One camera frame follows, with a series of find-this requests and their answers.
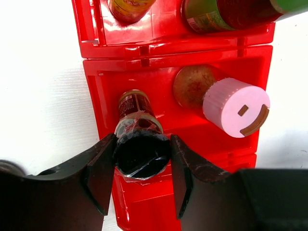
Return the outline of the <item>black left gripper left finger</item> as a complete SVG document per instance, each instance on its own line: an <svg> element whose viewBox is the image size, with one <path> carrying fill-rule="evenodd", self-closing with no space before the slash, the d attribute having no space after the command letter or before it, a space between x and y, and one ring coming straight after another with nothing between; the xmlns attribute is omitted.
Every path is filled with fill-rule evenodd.
<svg viewBox="0 0 308 231"><path fill-rule="evenodd" d="M0 172L3 231L100 231L108 214L116 136L38 175Z"/></svg>

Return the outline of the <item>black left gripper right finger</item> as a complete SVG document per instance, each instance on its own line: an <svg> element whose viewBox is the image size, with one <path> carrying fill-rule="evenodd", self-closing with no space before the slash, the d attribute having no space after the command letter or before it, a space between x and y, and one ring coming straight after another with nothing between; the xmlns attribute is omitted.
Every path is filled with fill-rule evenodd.
<svg viewBox="0 0 308 231"><path fill-rule="evenodd" d="M249 169L230 173L171 136L177 218L183 231L305 231L308 172Z"/></svg>

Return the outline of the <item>small dark pepper shaker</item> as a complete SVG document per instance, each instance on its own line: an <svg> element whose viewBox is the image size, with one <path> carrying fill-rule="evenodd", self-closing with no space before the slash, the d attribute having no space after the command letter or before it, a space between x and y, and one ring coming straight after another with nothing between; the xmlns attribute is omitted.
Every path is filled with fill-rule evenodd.
<svg viewBox="0 0 308 231"><path fill-rule="evenodd" d="M129 180L148 180L163 172L171 157L170 140L157 120L148 96L130 90L118 102L115 166Z"/></svg>

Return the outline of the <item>pink-lidded spice jar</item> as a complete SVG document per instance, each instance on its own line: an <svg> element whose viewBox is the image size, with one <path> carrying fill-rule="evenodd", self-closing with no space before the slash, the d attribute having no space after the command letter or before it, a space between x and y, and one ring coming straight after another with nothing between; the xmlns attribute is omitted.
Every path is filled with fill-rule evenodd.
<svg viewBox="0 0 308 231"><path fill-rule="evenodd" d="M183 67L175 76L173 96L181 107L203 115L234 138L258 131L270 111L264 89L207 64Z"/></svg>

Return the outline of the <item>green-label red sauce bottle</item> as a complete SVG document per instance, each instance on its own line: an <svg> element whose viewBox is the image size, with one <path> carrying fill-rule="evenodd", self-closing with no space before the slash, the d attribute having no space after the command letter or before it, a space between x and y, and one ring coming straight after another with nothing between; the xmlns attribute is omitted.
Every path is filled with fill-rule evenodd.
<svg viewBox="0 0 308 231"><path fill-rule="evenodd" d="M238 31L308 11L307 0L184 0L181 14L197 33Z"/></svg>

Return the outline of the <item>yellow-label brown sauce bottle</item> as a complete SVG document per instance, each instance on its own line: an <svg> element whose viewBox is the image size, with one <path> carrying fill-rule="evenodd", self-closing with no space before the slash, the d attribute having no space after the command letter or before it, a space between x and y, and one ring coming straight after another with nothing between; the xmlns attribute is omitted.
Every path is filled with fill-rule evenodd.
<svg viewBox="0 0 308 231"><path fill-rule="evenodd" d="M109 0L108 7L115 18L126 23L141 20L156 0Z"/></svg>

